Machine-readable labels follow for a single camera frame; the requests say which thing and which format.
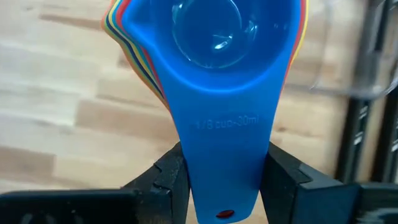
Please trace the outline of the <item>black aluminium table frame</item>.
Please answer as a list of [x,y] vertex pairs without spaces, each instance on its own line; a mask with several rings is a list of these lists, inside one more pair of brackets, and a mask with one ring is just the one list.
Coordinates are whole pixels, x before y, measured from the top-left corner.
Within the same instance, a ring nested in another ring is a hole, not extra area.
[[348,110],[338,154],[338,165],[335,172],[335,179],[340,182],[350,183],[357,178],[360,158],[366,139],[368,120],[373,102],[376,99],[378,98],[359,99],[349,96]]

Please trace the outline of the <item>clear plastic basket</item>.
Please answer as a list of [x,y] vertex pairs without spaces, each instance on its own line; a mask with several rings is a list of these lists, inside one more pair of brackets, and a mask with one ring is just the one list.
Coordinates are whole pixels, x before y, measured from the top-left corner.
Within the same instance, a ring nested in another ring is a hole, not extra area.
[[342,69],[335,78],[321,66],[309,89],[324,94],[373,99],[386,95],[398,86],[398,0],[337,0],[327,4],[327,31],[331,20],[353,8],[349,16],[359,16],[361,27],[343,32],[347,43]]

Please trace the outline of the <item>blue rainbow-edged toy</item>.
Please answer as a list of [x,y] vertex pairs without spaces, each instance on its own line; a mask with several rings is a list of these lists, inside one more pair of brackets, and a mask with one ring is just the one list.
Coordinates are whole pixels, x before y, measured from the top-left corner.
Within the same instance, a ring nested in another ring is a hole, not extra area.
[[102,26],[104,31],[120,45],[129,65],[134,70],[136,75],[141,79],[142,82],[146,84],[146,86],[154,93],[154,95],[158,97],[163,104],[165,104],[165,99],[162,95],[162,92],[142,66],[142,62],[136,57],[134,51],[135,46],[129,43],[129,41],[119,34],[119,32],[113,27],[112,22],[109,20],[109,13],[104,15]]

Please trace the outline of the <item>blue and yellow measuring cup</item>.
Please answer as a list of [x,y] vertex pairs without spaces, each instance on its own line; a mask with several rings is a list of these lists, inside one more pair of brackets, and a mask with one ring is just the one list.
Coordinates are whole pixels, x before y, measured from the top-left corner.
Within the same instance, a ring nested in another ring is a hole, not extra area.
[[133,63],[133,70],[144,79],[146,85],[151,87],[152,91],[156,93],[161,100],[164,100],[164,91],[162,85],[159,83],[158,75],[154,69],[148,51],[140,46],[131,35],[126,32],[122,25],[122,16],[131,1],[132,0],[113,0],[113,5],[109,8],[107,19],[110,27],[115,30],[115,36],[119,37],[124,44],[124,46],[121,47],[129,63]]

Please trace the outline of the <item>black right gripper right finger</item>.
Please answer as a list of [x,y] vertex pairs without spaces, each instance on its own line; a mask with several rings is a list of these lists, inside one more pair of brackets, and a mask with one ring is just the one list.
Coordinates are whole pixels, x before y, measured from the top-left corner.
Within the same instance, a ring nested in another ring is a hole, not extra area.
[[274,144],[260,191],[269,224],[398,224],[398,185],[344,184]]

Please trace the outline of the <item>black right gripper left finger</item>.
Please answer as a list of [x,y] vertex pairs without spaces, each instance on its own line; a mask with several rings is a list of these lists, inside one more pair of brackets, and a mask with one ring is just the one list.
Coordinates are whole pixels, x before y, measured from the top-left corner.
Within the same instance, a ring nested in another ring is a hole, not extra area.
[[180,144],[119,189],[0,194],[0,224],[185,224],[190,183]]

